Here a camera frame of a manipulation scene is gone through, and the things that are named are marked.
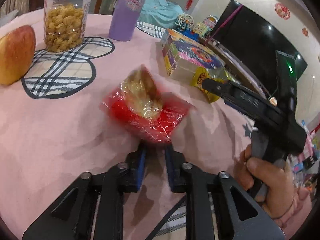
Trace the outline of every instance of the teal blanket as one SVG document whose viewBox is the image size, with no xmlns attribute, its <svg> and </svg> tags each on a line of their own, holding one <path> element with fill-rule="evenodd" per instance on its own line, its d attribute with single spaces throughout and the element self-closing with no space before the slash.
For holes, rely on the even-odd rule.
<svg viewBox="0 0 320 240">
<path fill-rule="evenodd" d="M 146 0 L 138 21 L 162 28 L 172 28 L 177 17 L 183 13 L 181 7 L 172 2 L 166 0 Z"/>
</svg>

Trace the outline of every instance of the red apple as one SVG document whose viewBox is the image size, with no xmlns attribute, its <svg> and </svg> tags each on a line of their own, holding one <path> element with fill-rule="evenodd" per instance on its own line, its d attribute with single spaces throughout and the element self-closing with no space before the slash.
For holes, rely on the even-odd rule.
<svg viewBox="0 0 320 240">
<path fill-rule="evenodd" d="M 0 39 L 0 84 L 10 85 L 22 78 L 31 66 L 36 49 L 33 28 L 24 25 Z"/>
</svg>

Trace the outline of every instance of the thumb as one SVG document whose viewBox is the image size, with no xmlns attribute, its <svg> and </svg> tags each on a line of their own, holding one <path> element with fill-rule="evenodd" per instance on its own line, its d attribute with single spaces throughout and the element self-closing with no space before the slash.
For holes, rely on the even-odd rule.
<svg viewBox="0 0 320 240">
<path fill-rule="evenodd" d="M 247 169 L 253 176 L 263 181 L 271 189 L 282 187 L 285 180 L 285 173 L 281 168 L 255 157 L 251 157 L 247 161 Z"/>
</svg>

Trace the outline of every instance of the gift box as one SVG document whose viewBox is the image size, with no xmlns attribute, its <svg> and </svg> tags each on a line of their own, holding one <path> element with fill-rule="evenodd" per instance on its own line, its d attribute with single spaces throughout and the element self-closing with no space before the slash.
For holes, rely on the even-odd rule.
<svg viewBox="0 0 320 240">
<path fill-rule="evenodd" d="M 175 30 L 167 29 L 160 42 L 167 74 L 177 81 L 189 85 L 198 67 L 211 76 L 224 69 L 225 62 L 213 51 Z"/>
</svg>

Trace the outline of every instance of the plastic wrap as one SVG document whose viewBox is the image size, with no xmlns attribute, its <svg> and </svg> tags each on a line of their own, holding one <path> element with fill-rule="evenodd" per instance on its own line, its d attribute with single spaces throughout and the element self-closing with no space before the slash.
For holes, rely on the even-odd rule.
<svg viewBox="0 0 320 240">
<path fill-rule="evenodd" d="M 168 143 L 190 106 L 172 93 L 161 94 L 146 67 L 141 66 L 105 97 L 101 109 L 134 135 L 153 143 Z"/>
</svg>

